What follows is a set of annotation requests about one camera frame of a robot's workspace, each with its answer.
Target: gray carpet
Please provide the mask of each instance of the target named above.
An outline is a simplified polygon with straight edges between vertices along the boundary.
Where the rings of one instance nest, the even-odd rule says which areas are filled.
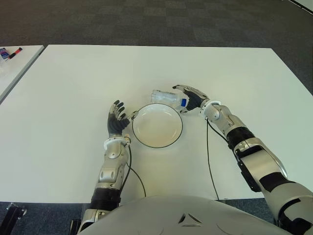
[[[1,10],[0,45],[270,47],[313,93],[313,16],[287,0],[15,0]],[[226,203],[272,222],[264,199]],[[65,235],[82,208],[26,206],[12,234]]]

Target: white table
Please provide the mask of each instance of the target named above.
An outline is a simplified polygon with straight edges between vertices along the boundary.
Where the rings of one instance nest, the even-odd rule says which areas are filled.
[[[44,49],[44,46],[16,46],[4,47],[9,54],[15,52],[19,47],[23,50],[6,62],[8,72],[5,76],[0,74],[0,103],[5,96],[10,92],[14,85],[19,81],[23,73],[28,69],[31,63],[36,60],[39,53]]]
[[[153,89],[176,84],[227,105],[281,159],[290,180],[313,190],[313,97],[273,50],[50,45],[0,106],[0,178],[7,179],[0,181],[0,201],[89,202],[110,105],[120,99],[129,113],[149,103]],[[148,195],[216,198],[198,112],[182,115],[182,136],[163,149],[140,144],[131,125],[124,132]],[[209,148],[221,199],[262,197],[211,130]],[[142,194],[130,173],[122,202]]]

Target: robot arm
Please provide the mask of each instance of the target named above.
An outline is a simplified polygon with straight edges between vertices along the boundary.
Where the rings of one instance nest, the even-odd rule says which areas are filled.
[[[117,100],[110,108],[109,138],[104,142],[104,163],[100,169],[91,203],[84,213],[79,232],[119,206],[124,186],[124,167],[128,161],[126,146],[131,142],[128,136],[122,137],[122,131],[138,114],[138,111],[128,117],[125,113],[121,114],[125,109],[123,104]]]
[[[223,133],[247,184],[254,192],[263,193],[280,227],[294,235],[313,234],[313,193],[289,181],[280,160],[226,106],[192,87],[173,88],[189,96],[183,112],[199,107],[203,117]]]

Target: plate rim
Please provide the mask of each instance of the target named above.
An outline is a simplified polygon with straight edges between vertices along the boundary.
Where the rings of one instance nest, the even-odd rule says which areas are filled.
[[[152,103],[152,104],[147,104],[147,105],[145,105],[145,106],[142,106],[142,107],[138,110],[138,113],[139,113],[139,111],[142,110],[143,108],[145,108],[145,107],[147,107],[147,106],[149,106],[149,105],[154,105],[154,104],[161,104],[161,103]],[[172,143],[170,143],[170,144],[168,144],[168,145],[166,145],[166,146],[163,146],[163,147],[153,147],[153,146],[149,146],[149,145],[147,145],[147,144],[141,142],[140,139],[137,137],[137,135],[136,135],[136,133],[135,133],[135,131],[134,131],[134,120],[136,119],[136,118],[134,118],[133,121],[132,121],[132,130],[133,130],[133,134],[135,135],[136,139],[137,139],[140,143],[142,143],[143,145],[145,145],[145,146],[147,146],[147,147],[149,147],[149,148],[165,148],[165,147],[168,147],[168,146],[174,144],[174,143],[180,138],[180,136],[181,136],[181,134],[182,134],[183,123],[182,123],[181,116],[179,115],[179,112],[177,112],[174,108],[172,108],[171,106],[169,106],[169,105],[167,105],[167,104],[161,104],[161,105],[170,107],[171,109],[173,109],[173,110],[178,114],[178,117],[180,118],[180,122],[181,122],[181,131],[180,131],[179,136],[178,136]]]

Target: white plate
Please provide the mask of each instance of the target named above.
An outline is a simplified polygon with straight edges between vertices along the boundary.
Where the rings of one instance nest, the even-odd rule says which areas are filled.
[[[144,145],[163,148],[180,137],[182,121],[173,108],[165,104],[149,104],[142,107],[133,120],[133,132]]]

